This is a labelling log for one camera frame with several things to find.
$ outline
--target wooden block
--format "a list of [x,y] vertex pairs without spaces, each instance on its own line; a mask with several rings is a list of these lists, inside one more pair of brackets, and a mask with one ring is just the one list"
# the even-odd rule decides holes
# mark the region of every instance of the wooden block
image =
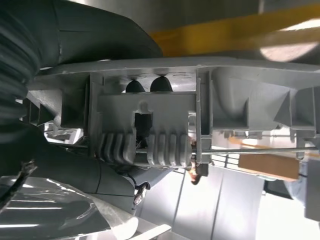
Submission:
[[238,168],[244,172],[260,174],[285,181],[299,178],[299,161],[287,156],[272,154],[242,154]]

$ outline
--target gray plastic housing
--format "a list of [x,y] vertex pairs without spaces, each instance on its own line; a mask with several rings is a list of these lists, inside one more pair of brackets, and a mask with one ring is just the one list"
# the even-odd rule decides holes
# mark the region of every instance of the gray plastic housing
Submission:
[[[122,93],[132,79],[148,91],[158,76],[168,78],[174,92]],[[317,138],[319,77],[315,65],[199,56],[60,65],[42,71],[34,84],[57,90],[57,79],[77,84],[89,79],[91,150],[106,161],[183,167],[191,154],[187,135],[192,113],[197,162],[210,161],[201,153],[211,148],[213,131],[258,136],[288,126],[299,139]],[[59,91],[63,95],[63,87]],[[152,114],[146,156],[135,154],[134,113]]]

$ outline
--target reflective surface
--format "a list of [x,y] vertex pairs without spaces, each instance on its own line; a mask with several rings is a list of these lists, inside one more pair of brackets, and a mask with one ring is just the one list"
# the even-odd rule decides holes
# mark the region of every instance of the reflective surface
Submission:
[[[15,181],[0,178],[0,194]],[[93,200],[75,188],[29,177],[0,215],[0,239],[60,239],[109,229]]]

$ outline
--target machinery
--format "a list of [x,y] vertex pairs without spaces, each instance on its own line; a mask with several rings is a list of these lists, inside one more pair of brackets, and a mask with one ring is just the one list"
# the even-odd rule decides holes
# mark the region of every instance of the machinery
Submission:
[[[43,179],[48,179],[54,181],[50,182],[55,186],[53,194],[57,186],[66,191],[61,183],[70,185],[68,189],[78,190],[82,198],[133,214],[144,190],[174,168],[191,166],[192,155],[198,165],[226,153],[289,151],[303,159],[304,151],[320,147],[318,66],[164,58],[152,38],[129,19],[63,0],[3,0],[0,12],[1,176],[16,176],[21,162],[32,160],[33,188],[43,191]],[[131,81],[149,90],[158,78],[169,81],[173,91],[123,92]],[[137,119],[141,116],[151,123],[146,144],[137,147]],[[83,129],[84,137],[72,146],[49,143],[38,126],[50,121]],[[258,136],[282,126],[297,136],[297,148],[211,149],[213,131],[226,138]],[[196,140],[194,149],[190,133]],[[315,147],[305,147],[306,141]],[[61,196],[46,201],[72,202],[69,193]],[[8,204],[0,215],[2,224],[18,214]]]

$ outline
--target yellow strap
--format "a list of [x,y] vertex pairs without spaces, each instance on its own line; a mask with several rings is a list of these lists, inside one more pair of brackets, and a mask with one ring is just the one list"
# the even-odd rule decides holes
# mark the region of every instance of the yellow strap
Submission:
[[151,33],[166,57],[318,42],[320,28],[277,31],[320,18],[320,4],[186,25]]

